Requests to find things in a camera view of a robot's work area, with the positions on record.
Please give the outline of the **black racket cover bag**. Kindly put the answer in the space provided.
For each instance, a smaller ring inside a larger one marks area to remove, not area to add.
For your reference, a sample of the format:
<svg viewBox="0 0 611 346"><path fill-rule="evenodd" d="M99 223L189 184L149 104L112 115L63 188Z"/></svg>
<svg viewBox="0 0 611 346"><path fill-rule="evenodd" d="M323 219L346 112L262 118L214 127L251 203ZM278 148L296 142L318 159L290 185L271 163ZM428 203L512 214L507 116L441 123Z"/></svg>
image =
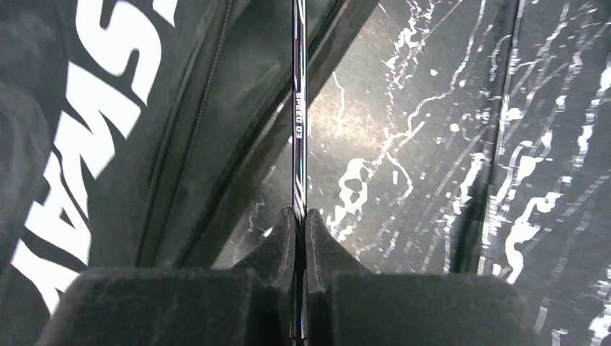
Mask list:
<svg viewBox="0 0 611 346"><path fill-rule="evenodd" d="M1 343L97 268L210 270L290 132L291 1L1 3Z"/></svg>

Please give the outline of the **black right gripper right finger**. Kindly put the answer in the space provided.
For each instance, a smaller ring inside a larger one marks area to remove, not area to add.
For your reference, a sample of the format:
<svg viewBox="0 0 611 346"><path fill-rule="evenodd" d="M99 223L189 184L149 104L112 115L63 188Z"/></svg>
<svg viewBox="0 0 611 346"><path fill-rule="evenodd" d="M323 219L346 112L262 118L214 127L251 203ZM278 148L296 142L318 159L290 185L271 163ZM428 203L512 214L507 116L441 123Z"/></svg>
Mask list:
<svg viewBox="0 0 611 346"><path fill-rule="evenodd" d="M328 231L305 222L312 345L536 345L525 302L471 274L375 274Z"/></svg>

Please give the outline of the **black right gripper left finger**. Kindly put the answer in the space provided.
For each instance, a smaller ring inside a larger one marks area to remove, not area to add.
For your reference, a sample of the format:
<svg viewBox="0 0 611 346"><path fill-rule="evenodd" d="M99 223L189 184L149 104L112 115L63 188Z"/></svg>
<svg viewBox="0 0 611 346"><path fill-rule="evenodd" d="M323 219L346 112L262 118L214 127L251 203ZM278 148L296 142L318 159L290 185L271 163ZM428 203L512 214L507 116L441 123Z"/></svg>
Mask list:
<svg viewBox="0 0 611 346"><path fill-rule="evenodd" d="M39 345L290 345L287 289L295 227L228 270L97 268L68 287Z"/></svg>

